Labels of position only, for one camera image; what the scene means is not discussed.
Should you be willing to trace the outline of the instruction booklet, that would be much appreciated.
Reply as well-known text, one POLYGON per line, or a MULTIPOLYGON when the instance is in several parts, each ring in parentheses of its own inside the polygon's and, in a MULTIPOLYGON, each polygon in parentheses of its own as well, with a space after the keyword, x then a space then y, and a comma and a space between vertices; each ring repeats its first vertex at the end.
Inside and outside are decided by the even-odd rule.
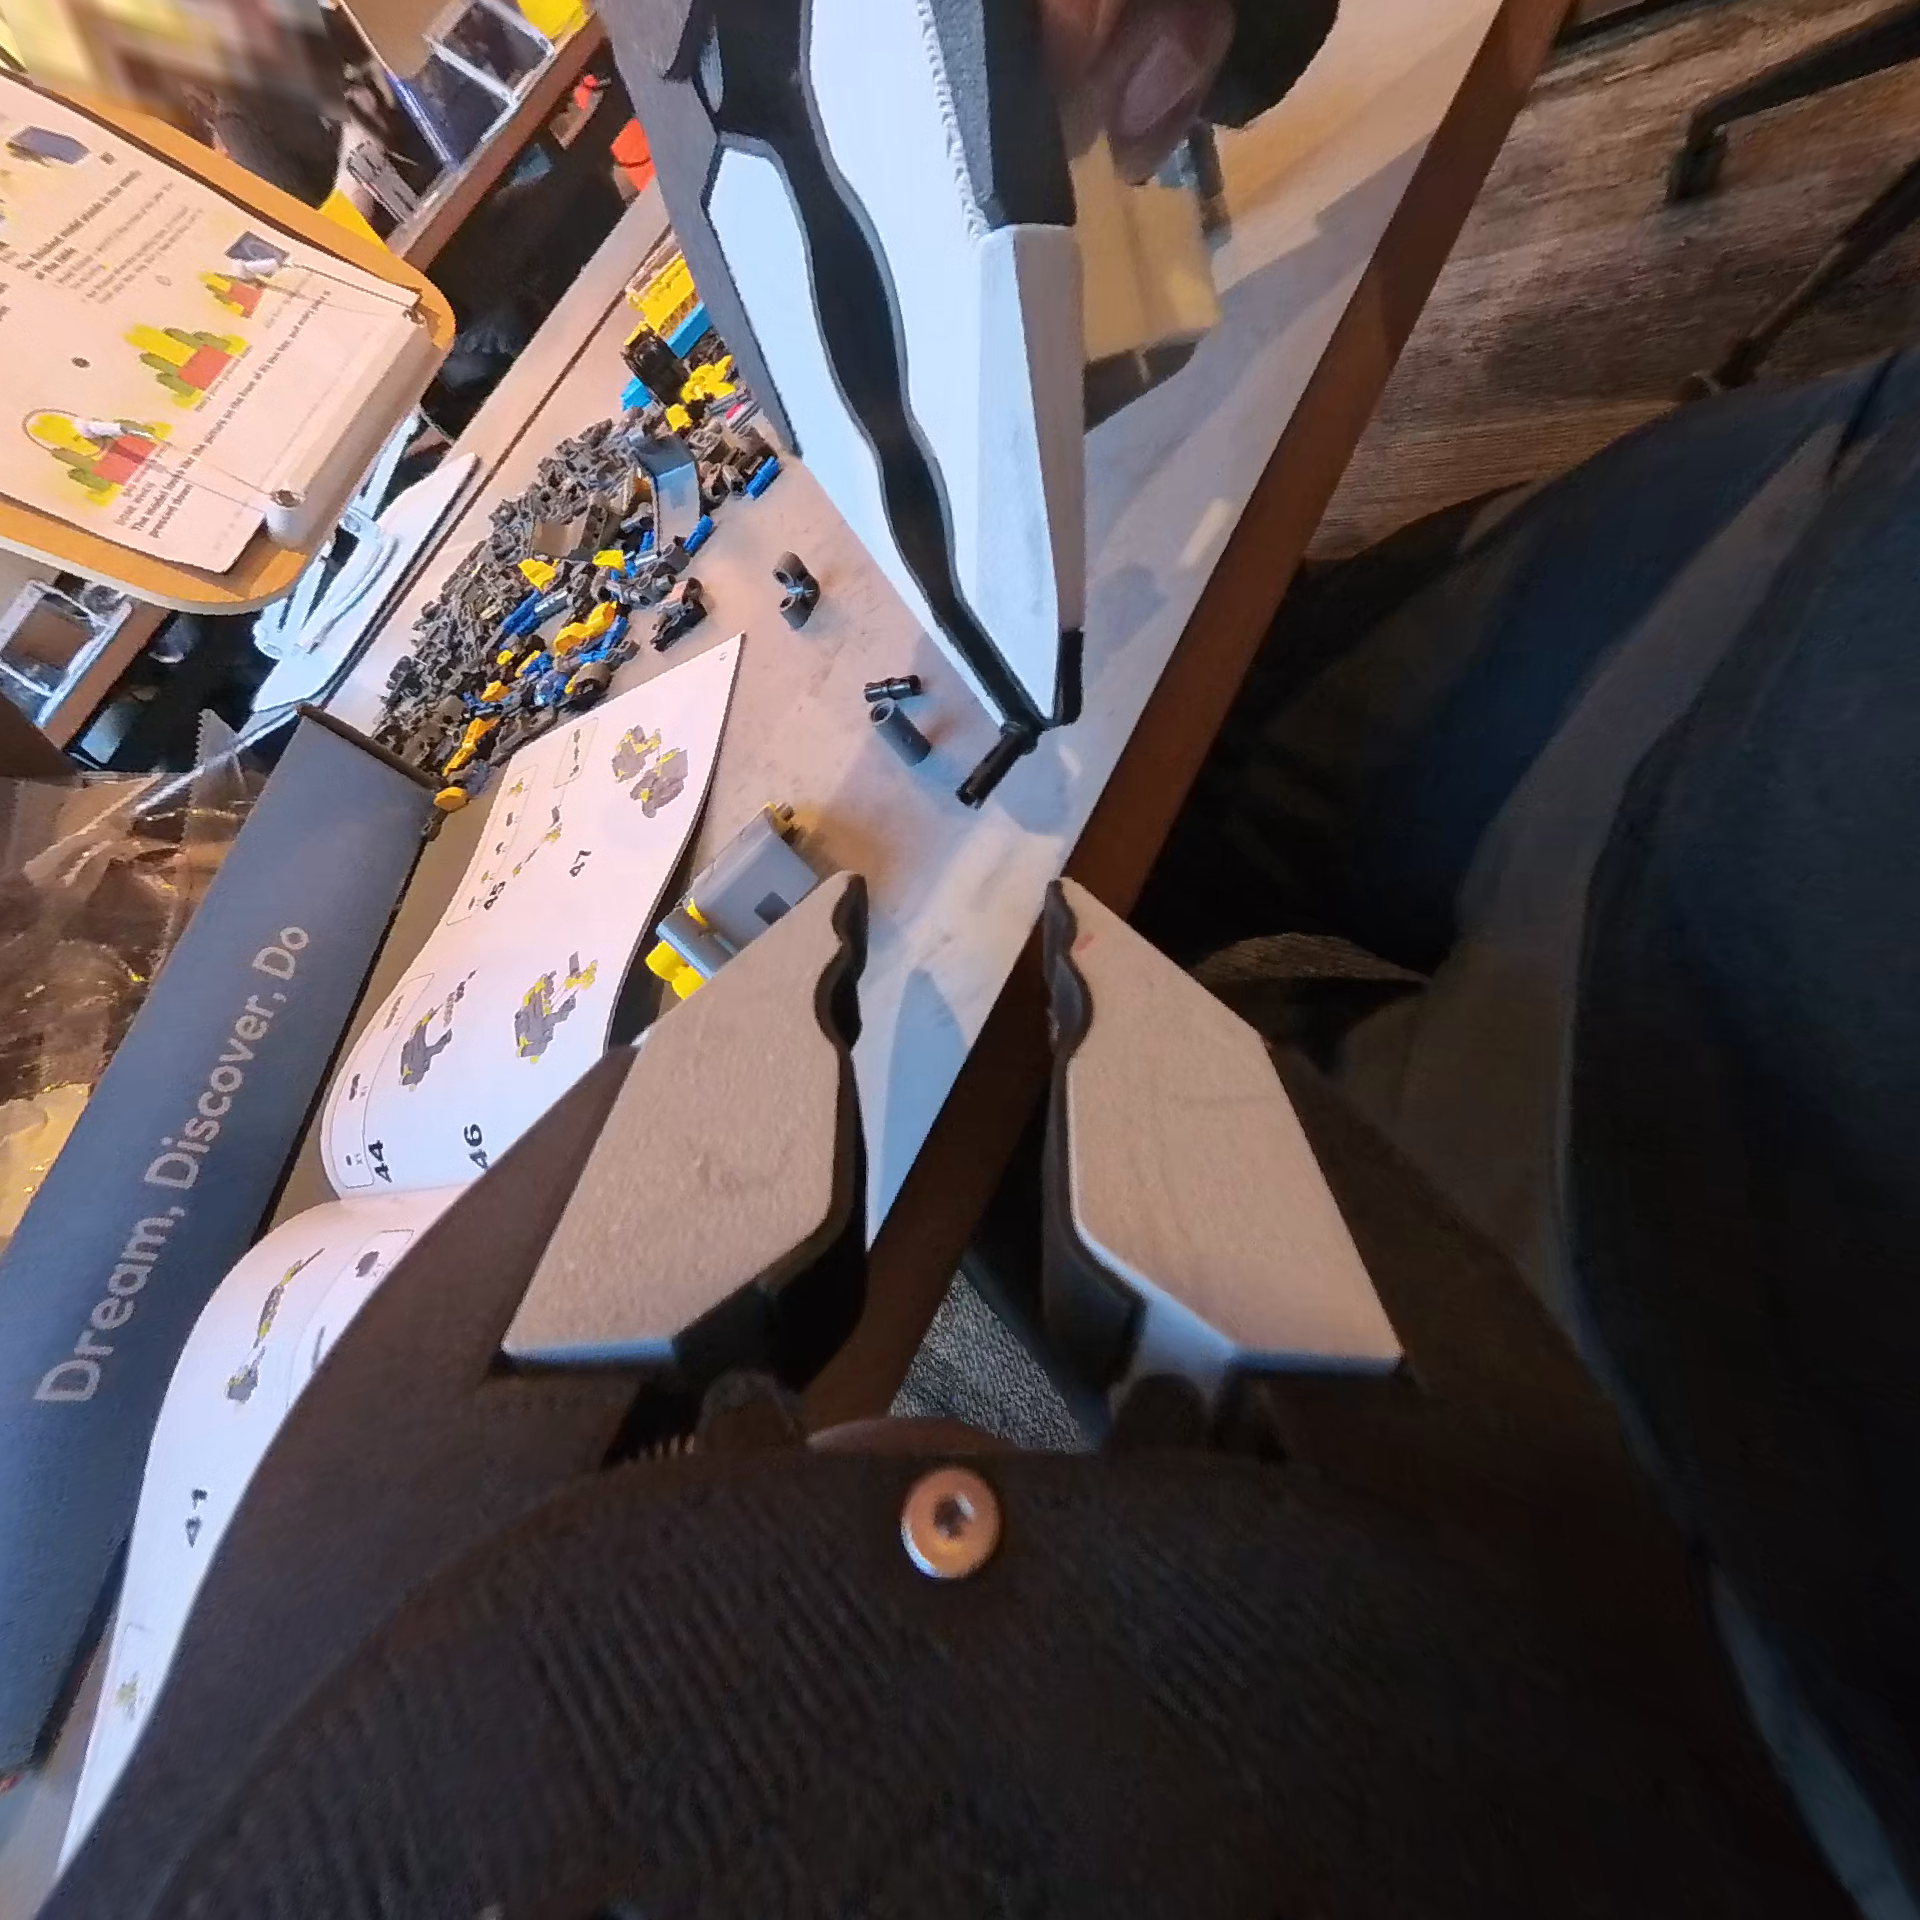
POLYGON ((154 1714, 203 1568, 291 1406, 396 1261, 608 1050, 702 818, 742 636, 522 749, 455 899, 319 1120, 328 1198, 212 1289, 159 1402, 58 1870, 154 1714))

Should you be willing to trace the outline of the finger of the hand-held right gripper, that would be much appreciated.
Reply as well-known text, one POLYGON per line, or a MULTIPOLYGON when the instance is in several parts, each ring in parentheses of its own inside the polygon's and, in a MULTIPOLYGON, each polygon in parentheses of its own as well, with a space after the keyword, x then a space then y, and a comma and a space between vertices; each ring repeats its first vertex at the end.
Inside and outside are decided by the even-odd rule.
POLYGON ((879 553, 998 720, 1077 710, 1084 265, 1037 5, 806 5, 820 318, 879 553))
POLYGON ((773 161, 722 148, 711 213, 775 323, 784 419, 812 478, 998 724, 1054 726, 1054 229, 907 237, 930 138, 847 141, 855 203, 804 208, 773 161))

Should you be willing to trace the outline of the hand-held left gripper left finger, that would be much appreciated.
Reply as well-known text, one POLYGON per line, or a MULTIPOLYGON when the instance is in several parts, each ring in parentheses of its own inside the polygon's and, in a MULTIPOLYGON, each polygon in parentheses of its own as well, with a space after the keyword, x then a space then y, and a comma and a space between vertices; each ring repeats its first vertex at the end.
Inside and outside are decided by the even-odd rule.
POLYGON ((822 1370, 867 1297, 868 884, 819 882, 631 1056, 503 1350, 822 1370))

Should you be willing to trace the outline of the grey yellow brick assembly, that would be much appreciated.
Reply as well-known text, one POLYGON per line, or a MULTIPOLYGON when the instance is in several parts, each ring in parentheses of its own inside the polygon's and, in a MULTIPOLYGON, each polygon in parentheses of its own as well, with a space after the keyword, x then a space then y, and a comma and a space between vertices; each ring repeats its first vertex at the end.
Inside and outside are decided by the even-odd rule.
POLYGON ((797 833, 790 805, 758 808, 660 916, 645 964, 678 1002, 820 884, 797 833))

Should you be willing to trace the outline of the person's right hand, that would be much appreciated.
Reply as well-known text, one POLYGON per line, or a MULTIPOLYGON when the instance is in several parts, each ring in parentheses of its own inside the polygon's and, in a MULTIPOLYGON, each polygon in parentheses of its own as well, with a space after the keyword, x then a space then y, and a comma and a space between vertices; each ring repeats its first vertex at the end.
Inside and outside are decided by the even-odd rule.
POLYGON ((1072 161, 1106 144, 1126 180, 1183 141, 1234 33, 1224 3, 1039 3, 1039 37, 1072 161))

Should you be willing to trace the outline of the open blue cardboard box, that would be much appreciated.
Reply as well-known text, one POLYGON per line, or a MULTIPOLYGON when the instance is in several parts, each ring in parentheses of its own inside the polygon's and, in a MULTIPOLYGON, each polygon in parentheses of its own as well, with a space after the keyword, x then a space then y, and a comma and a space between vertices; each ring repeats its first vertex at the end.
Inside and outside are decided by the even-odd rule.
POLYGON ((2 1768, 35 1769, 110 1612, 159 1402, 296 1153, 434 802, 300 710, 2 1261, 2 1768))

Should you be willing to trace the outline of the white clipboard stand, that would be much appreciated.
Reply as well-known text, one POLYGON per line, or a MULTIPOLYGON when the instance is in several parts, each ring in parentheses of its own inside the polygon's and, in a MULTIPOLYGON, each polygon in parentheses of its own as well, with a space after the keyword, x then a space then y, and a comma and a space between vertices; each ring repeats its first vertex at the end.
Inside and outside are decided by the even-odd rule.
POLYGON ((270 664, 254 716, 314 704, 384 619, 416 562, 464 504, 477 458, 450 453, 430 475, 370 514, 355 501, 326 553, 284 600, 256 614, 254 646, 270 664))

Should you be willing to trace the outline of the shelf of coloured storage bins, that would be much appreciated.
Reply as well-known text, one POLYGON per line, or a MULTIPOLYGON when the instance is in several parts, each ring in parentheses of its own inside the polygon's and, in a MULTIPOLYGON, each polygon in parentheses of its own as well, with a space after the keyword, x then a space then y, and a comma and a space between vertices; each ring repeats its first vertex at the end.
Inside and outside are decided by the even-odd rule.
POLYGON ((386 155, 402 196, 421 201, 512 116, 566 40, 592 21, 581 3, 325 3, 343 57, 357 136, 386 155))

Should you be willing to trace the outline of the clear plastic bags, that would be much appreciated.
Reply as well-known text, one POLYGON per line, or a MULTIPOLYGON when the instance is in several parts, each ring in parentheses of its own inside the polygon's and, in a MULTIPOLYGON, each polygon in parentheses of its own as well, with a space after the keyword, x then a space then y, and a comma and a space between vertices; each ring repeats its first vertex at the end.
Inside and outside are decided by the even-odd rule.
POLYGON ((182 772, 2 777, 2 1242, 11 1242, 268 782, 199 716, 182 772))

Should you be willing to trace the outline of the pile of loose brick parts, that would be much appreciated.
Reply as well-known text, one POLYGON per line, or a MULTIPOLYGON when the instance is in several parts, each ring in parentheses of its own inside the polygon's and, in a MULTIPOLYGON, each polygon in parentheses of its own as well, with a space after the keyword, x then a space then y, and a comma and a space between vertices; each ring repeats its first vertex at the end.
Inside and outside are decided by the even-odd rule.
POLYGON ((612 417, 558 441, 447 572, 390 668, 372 738, 471 805, 498 764, 608 698, 652 651, 655 609, 712 517, 782 472, 758 404, 684 252, 660 242, 628 289, 612 417))

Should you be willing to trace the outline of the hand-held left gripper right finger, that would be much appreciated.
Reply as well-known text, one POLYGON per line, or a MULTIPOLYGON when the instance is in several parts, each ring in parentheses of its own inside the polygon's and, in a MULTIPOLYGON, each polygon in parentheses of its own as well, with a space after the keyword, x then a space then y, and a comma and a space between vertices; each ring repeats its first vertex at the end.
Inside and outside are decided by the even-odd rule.
POLYGON ((1258 1032, 1077 880, 1043 908, 1043 1326, 1109 1413, 1404 1365, 1258 1032))

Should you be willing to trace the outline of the person's blue trouser leg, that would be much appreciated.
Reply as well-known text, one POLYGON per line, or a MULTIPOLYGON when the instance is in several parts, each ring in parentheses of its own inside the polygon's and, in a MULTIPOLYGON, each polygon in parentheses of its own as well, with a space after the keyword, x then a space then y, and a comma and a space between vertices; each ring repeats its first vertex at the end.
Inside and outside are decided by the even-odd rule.
POLYGON ((1357 947, 1412 988, 1332 1076, 1570 1313, 1592 878, 1626 790, 1823 512, 1915 472, 1915 350, 1702 400, 1282 603, 1141 920, 1197 955, 1357 947))

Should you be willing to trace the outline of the clipboard with instruction sheet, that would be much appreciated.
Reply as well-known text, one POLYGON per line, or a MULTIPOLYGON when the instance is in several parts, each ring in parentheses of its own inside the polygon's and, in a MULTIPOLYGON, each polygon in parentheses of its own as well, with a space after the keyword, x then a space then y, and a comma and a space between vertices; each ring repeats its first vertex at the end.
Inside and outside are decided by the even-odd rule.
POLYGON ((2 136, 5 549, 264 609, 442 368, 445 298, 144 112, 5 73, 2 136))

